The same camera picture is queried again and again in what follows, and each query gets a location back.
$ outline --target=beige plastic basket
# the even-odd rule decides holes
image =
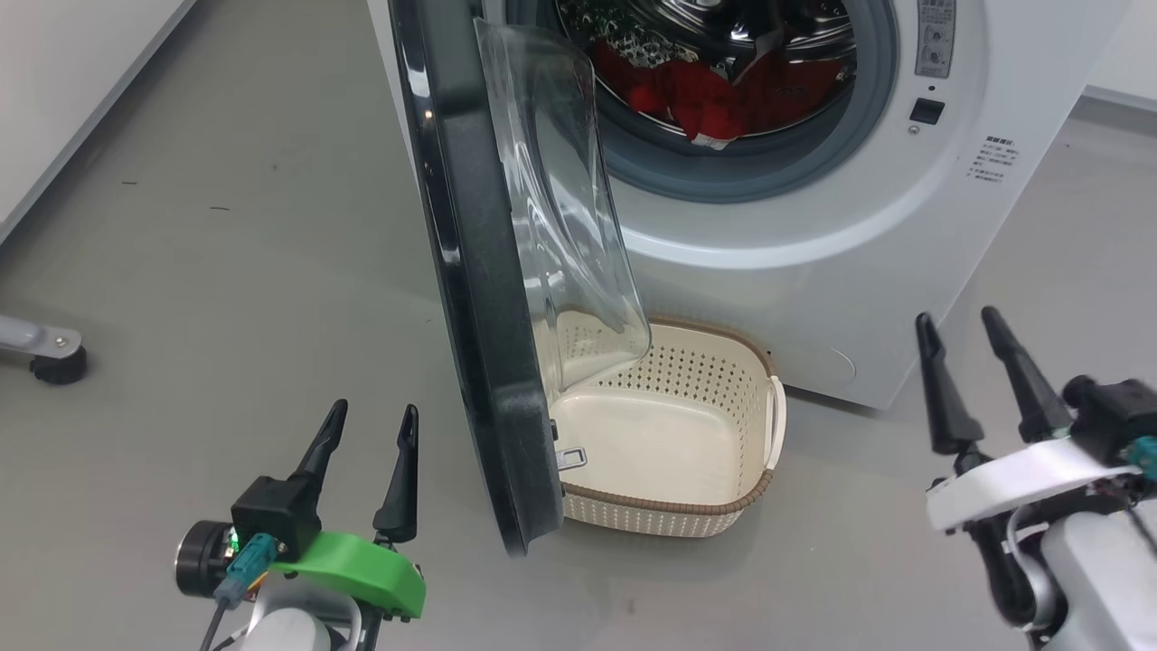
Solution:
[[[650,353],[551,406],[558,449],[587,465],[562,474],[567,518],[656,535],[730,527],[767,489],[787,424],[771,361],[734,338],[651,324]]]

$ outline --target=washing machine door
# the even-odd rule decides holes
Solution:
[[[516,555],[562,521],[551,404],[636,362],[650,332],[607,191],[589,60],[480,16],[471,0],[391,2],[463,401]]]

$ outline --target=floor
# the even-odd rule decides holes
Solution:
[[[292,471],[347,398],[332,530],[369,533],[422,412],[404,552],[427,615],[383,648],[1023,649],[974,549],[926,524],[949,463],[914,382],[887,413],[794,395],[773,487],[724,535],[568,523],[507,558],[400,141],[363,2],[201,0],[0,249],[0,311],[78,328],[93,358],[67,389],[0,358],[8,646],[193,648],[212,606],[174,586],[176,542]],[[988,450],[1016,449],[1017,417],[982,304],[1055,383],[1157,377],[1155,172],[1152,118],[1078,105],[946,319]]]

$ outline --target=black wheel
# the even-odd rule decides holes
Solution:
[[[28,363],[28,370],[42,383],[57,387],[71,385],[80,382],[88,371],[88,352],[80,347],[76,353],[62,360],[36,356],[36,360]]]

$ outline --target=basket handle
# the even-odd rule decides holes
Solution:
[[[787,397],[783,394],[783,383],[772,376],[772,386],[767,389],[767,414],[772,417],[767,420],[767,430],[764,432],[764,458],[767,460],[767,469],[774,471],[780,463],[780,452],[783,450],[783,432],[788,427]]]

